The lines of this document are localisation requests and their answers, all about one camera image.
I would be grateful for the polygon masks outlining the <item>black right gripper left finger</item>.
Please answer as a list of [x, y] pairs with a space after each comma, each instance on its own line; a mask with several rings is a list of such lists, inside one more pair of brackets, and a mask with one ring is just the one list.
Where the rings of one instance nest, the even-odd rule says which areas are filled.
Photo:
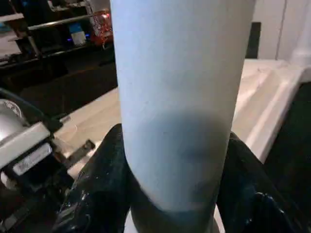
[[106, 134], [75, 179], [52, 228], [54, 233], [122, 233], [130, 208], [130, 170], [122, 126]]

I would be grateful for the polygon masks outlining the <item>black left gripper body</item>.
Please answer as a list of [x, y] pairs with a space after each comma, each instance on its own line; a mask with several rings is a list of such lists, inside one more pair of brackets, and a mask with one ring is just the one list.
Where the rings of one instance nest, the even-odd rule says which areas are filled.
[[44, 140], [3, 166], [0, 170], [13, 181], [18, 192], [15, 199], [20, 204], [11, 213], [1, 217], [0, 227], [16, 228], [44, 203], [57, 209], [73, 184], [68, 170], [94, 149], [95, 144], [87, 140], [66, 157], [53, 142]]

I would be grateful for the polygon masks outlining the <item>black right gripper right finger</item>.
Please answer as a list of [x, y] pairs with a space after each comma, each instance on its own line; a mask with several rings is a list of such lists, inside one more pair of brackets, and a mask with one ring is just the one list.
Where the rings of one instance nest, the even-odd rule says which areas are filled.
[[229, 137], [217, 206], [227, 233], [309, 233], [311, 222], [274, 186], [236, 134]]

